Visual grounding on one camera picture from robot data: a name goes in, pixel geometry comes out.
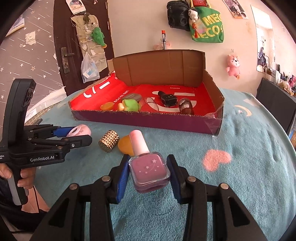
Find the door handle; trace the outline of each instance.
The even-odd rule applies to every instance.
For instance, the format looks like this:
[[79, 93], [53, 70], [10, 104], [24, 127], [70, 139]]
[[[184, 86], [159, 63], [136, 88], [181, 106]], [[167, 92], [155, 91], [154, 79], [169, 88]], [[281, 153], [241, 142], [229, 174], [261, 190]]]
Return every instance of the door handle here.
[[69, 62], [67, 57], [73, 56], [75, 53], [67, 53], [67, 48], [63, 47], [61, 48], [61, 54], [62, 54], [64, 74], [68, 74], [70, 73], [70, 68], [69, 68]]

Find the white plastic bag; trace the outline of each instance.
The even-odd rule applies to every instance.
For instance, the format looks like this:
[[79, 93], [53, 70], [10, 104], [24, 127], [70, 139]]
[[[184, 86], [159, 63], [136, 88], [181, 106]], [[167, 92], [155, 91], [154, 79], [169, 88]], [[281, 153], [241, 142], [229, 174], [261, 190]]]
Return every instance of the white plastic bag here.
[[100, 74], [98, 68], [96, 67], [96, 63], [90, 57], [88, 52], [86, 52], [81, 63], [81, 76], [83, 79], [83, 83], [98, 80], [100, 78]]

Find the gray star wallpaper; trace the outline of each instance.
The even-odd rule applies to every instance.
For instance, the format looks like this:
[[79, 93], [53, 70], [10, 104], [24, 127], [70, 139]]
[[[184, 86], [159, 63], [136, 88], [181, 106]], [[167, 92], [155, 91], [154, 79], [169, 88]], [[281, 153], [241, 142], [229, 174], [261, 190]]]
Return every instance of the gray star wallpaper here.
[[54, 0], [36, 0], [22, 15], [25, 26], [0, 45], [1, 135], [6, 101], [15, 78], [32, 78], [36, 82], [29, 108], [63, 86], [54, 48], [53, 7]]

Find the pen with red cap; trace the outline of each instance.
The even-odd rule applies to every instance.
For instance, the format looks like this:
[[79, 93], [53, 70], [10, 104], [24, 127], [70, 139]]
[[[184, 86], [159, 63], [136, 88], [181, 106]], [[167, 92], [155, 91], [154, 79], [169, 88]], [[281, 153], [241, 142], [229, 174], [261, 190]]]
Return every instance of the pen with red cap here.
[[162, 38], [163, 38], [163, 49], [166, 49], [166, 47], [165, 47], [165, 30], [161, 31], [161, 35], [162, 35]]

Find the dark brown door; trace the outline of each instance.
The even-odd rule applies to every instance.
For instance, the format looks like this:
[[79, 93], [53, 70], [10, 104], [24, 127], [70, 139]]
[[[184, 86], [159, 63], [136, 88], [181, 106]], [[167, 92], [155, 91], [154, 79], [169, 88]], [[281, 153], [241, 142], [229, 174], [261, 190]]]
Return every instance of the dark brown door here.
[[[99, 21], [99, 27], [104, 33], [104, 42], [107, 44], [105, 48], [106, 59], [114, 58], [113, 46], [111, 41], [110, 25], [107, 10], [107, 0], [97, 0], [94, 4], [93, 1], [85, 0], [86, 11], [95, 15]], [[84, 89], [95, 81], [83, 83], [81, 77], [81, 62], [83, 56], [79, 47], [77, 39], [76, 28], [71, 21], [72, 12], [69, 9], [65, 0], [55, 0], [54, 2], [54, 44], [56, 49], [57, 61], [60, 67], [60, 74], [67, 95], [70, 95], [78, 90]], [[64, 74], [61, 48], [66, 47], [67, 53], [74, 53], [73, 56], [68, 56], [70, 72]], [[100, 78], [108, 76], [108, 68], [100, 72]]]

